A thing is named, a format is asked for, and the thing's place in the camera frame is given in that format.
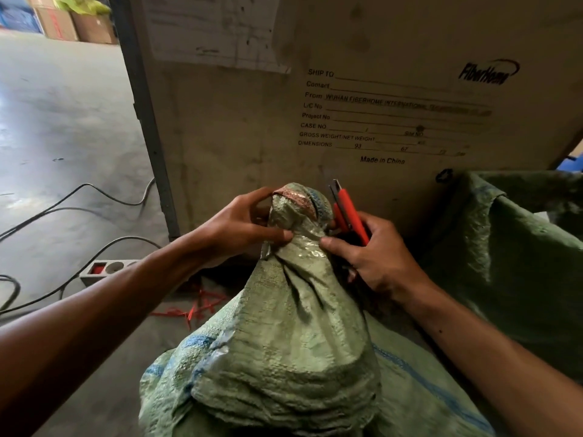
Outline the dark grey corner strip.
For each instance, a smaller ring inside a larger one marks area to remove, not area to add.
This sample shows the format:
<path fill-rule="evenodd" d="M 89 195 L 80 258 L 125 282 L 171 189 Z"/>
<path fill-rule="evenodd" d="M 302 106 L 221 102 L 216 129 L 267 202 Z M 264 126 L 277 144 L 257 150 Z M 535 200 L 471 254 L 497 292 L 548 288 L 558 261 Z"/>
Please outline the dark grey corner strip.
<path fill-rule="evenodd" d="M 115 28 L 134 97 L 135 114 L 140 122 L 143 138 L 164 215 L 169 241 L 180 236 L 169 176 L 164 160 L 162 142 L 150 95 L 142 50 L 130 0 L 109 0 Z"/>

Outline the bundle of red ties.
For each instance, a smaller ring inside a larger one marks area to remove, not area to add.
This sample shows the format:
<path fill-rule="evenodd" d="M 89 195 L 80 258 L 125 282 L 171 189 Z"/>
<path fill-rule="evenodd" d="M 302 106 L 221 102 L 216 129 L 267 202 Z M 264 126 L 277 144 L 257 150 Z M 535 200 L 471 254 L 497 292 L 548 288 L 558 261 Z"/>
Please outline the bundle of red ties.
<path fill-rule="evenodd" d="M 206 290 L 202 286 L 195 286 L 193 305 L 184 311 L 177 307 L 171 307 L 163 312 L 151 312 L 150 317 L 183 318 L 189 331 L 193 329 L 192 322 L 203 320 L 205 315 L 214 315 L 219 305 L 229 300 L 227 295 L 215 291 Z"/>

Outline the white paper label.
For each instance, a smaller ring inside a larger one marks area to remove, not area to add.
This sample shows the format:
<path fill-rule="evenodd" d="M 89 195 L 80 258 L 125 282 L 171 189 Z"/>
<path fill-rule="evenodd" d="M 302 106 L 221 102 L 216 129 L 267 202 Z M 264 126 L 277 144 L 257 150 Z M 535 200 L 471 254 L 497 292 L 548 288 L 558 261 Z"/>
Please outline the white paper label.
<path fill-rule="evenodd" d="M 163 62 L 289 74 L 272 48 L 280 0 L 141 0 Z"/>

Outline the yellow-green cloth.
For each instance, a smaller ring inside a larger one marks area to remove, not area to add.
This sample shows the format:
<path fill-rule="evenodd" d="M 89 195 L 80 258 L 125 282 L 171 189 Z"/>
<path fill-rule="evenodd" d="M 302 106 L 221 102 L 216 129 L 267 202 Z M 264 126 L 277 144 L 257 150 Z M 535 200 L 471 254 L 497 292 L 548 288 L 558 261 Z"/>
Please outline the yellow-green cloth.
<path fill-rule="evenodd" d="M 79 15 L 110 15 L 111 8 L 99 0 L 52 0 L 57 9 Z"/>

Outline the grey power strip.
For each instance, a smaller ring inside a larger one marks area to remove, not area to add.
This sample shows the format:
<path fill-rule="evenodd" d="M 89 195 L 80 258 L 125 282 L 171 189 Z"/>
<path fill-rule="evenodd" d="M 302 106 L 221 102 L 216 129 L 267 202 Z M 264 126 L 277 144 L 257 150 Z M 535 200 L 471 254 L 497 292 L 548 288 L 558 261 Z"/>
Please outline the grey power strip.
<path fill-rule="evenodd" d="M 124 260 L 93 260 L 88 264 L 78 275 L 78 278 L 84 284 L 85 287 L 92 286 L 93 284 L 105 279 L 114 273 L 127 269 L 133 264 L 137 263 L 137 259 L 124 259 Z"/>

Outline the green woven sack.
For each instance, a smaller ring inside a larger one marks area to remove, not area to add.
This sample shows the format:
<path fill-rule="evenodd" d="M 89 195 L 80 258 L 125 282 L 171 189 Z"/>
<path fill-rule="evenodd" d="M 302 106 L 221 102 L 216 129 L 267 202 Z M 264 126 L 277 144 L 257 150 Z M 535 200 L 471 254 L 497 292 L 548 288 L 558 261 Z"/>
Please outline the green woven sack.
<path fill-rule="evenodd" d="M 583 173 L 463 174 L 419 264 L 450 296 L 583 384 Z"/>
<path fill-rule="evenodd" d="M 144 437 L 495 437 L 412 332 L 365 311 L 319 239 L 333 210 L 317 190 L 276 190 L 244 288 L 142 375 Z"/>

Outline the blue tarp bundle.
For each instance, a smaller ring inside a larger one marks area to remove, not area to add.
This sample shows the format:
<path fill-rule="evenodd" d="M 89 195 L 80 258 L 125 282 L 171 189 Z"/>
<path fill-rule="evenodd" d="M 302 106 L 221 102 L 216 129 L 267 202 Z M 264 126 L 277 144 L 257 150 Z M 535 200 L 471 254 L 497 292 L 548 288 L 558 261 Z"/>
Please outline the blue tarp bundle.
<path fill-rule="evenodd" d="M 42 29 L 27 0 L 0 0 L 0 27 L 42 34 Z"/>

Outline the person's left forearm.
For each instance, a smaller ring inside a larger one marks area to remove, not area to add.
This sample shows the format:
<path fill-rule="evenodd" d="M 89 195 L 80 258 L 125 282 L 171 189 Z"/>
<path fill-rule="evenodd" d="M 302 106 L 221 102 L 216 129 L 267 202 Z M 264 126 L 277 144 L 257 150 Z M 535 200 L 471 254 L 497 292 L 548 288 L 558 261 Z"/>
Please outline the person's left forearm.
<path fill-rule="evenodd" d="M 87 289 L 0 327 L 0 437 L 28 437 L 204 262 L 183 236 Z"/>

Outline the person's right hand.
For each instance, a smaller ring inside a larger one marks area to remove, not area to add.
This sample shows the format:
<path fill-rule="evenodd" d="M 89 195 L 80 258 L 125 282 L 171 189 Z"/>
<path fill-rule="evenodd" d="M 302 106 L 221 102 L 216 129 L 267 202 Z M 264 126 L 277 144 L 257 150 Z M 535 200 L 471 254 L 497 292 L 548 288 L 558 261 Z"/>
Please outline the person's right hand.
<path fill-rule="evenodd" d="M 362 247 L 360 266 L 352 268 L 372 290 L 389 293 L 404 307 L 414 296 L 436 289 L 392 222 L 366 212 L 359 212 L 359 216 L 371 237 Z"/>

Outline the person's right forearm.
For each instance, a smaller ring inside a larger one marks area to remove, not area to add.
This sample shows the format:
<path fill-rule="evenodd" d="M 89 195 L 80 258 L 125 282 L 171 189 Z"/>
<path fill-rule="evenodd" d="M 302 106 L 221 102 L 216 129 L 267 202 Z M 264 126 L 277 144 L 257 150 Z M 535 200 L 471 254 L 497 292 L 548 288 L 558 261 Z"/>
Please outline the person's right forearm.
<path fill-rule="evenodd" d="M 431 281 L 395 299 L 516 437 L 583 437 L 583 387 L 506 337 Z"/>

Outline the blue plastic object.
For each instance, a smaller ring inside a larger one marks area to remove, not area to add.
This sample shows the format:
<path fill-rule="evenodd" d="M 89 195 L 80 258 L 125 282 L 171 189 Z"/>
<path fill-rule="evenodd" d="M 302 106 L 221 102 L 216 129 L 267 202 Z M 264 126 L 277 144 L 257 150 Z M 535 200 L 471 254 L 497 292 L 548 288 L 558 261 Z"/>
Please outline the blue plastic object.
<path fill-rule="evenodd" d="M 583 173 L 583 139 L 556 168 L 557 171 Z"/>

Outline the open green woven sack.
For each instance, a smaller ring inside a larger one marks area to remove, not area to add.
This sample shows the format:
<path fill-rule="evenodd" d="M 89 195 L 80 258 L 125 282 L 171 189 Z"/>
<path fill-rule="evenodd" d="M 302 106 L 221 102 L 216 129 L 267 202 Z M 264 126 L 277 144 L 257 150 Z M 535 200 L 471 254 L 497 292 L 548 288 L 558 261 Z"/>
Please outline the open green woven sack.
<path fill-rule="evenodd" d="M 419 264 L 450 296 L 583 384 L 583 173 L 463 174 Z"/>

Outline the person's left hand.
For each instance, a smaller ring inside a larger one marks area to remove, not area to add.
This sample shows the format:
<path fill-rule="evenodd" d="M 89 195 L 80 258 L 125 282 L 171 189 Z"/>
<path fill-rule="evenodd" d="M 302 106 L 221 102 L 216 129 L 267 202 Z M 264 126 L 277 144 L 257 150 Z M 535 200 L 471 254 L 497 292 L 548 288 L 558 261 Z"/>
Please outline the person's left hand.
<path fill-rule="evenodd" d="M 261 203 L 273 197 L 273 188 L 263 187 L 234 198 L 227 206 L 190 232 L 188 260 L 193 270 L 211 268 L 248 250 L 252 229 L 282 229 L 268 226 L 269 208 Z"/>

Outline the large printed shipping crate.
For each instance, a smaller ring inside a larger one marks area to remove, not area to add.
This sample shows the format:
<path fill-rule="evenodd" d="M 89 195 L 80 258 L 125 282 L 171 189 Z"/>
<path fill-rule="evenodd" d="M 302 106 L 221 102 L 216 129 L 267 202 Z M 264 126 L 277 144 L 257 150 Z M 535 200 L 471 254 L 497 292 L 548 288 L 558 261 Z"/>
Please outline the large printed shipping crate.
<path fill-rule="evenodd" d="M 180 236 L 333 179 L 415 236 L 461 173 L 554 168 L 583 139 L 583 0 L 280 0 L 289 74 L 158 61 L 130 1 Z"/>

